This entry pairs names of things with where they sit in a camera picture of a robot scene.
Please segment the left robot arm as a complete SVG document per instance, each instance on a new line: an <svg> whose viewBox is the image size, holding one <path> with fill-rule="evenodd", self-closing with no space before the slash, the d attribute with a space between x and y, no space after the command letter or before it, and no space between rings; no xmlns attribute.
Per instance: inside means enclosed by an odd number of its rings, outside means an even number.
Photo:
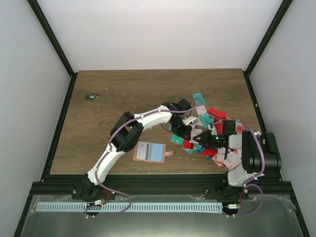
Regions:
<svg viewBox="0 0 316 237"><path fill-rule="evenodd" d="M172 132L186 140L190 139L192 127L184 123L182 115L193 109L186 99L178 103L165 102L156 109L132 114L125 112L110 132L107 146L96 164L83 176L83 193L89 199L100 196L100 185L119 158L137 145L142 132L153 126L169 123Z"/></svg>

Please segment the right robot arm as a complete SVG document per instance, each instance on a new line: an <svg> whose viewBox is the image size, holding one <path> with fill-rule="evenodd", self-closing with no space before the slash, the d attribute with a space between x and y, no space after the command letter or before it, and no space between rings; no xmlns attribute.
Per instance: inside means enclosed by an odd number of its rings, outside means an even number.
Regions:
<svg viewBox="0 0 316 237"><path fill-rule="evenodd" d="M216 151L218 156L224 158L226 167L233 162L237 164L228 172L228 181L219 187L223 198L232 198L237 193L237 187L245 187L265 174L279 173L282 161L273 133L257 135L238 120L219 123L223 126L221 134L206 130L191 138L204 149Z"/></svg>

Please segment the white floral VIP card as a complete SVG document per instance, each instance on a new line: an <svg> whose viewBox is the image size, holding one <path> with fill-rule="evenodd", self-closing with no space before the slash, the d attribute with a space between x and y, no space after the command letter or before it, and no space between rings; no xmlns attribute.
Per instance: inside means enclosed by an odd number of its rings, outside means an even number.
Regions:
<svg viewBox="0 0 316 237"><path fill-rule="evenodd" d="M151 143L139 142L137 147L136 158L140 160L149 160L151 151Z"/></svg>

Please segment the pink leather card holder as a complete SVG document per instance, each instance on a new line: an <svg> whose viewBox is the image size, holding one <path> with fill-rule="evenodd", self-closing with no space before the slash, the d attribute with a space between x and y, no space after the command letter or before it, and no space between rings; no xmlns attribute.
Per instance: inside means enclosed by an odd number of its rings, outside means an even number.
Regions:
<svg viewBox="0 0 316 237"><path fill-rule="evenodd" d="M138 143L134 149L133 160L134 161L143 161L143 162L152 162L152 163L164 163L165 157L172 156L173 151L167 151L165 144L151 143L151 151L149 160L140 160L136 158Z"/></svg>

